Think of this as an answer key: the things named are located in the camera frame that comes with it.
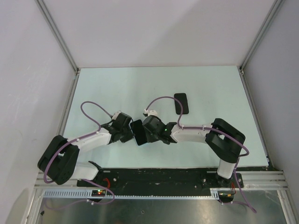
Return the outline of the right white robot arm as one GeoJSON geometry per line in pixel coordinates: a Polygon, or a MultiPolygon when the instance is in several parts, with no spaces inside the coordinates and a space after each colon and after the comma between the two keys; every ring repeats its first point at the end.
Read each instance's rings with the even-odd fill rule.
{"type": "Polygon", "coordinates": [[[179,142],[205,143],[219,157],[216,181],[221,187],[227,187],[233,181],[233,172],[245,150],[245,135],[223,119],[203,126],[182,126],[178,122],[164,124],[160,118],[149,115],[142,123],[148,142],[161,141],[164,144],[179,142]]]}

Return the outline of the black phone case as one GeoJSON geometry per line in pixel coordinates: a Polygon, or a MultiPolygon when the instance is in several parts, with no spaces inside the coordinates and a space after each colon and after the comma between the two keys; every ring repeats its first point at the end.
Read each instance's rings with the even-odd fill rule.
{"type": "Polygon", "coordinates": [[[174,94],[175,101],[175,111],[177,115],[189,114],[189,105],[186,93],[175,93],[174,94]]]}

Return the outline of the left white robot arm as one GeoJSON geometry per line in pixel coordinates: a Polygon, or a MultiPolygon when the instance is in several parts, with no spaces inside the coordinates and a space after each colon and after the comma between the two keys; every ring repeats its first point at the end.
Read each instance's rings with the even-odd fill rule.
{"type": "Polygon", "coordinates": [[[120,111],[100,130],[69,140],[55,136],[38,161],[37,167],[44,173],[45,183],[65,184],[69,180],[87,179],[93,186],[103,183],[102,168],[93,161],[78,162],[78,157],[90,150],[115,142],[125,143],[133,139],[129,124],[132,118],[120,111]]]}

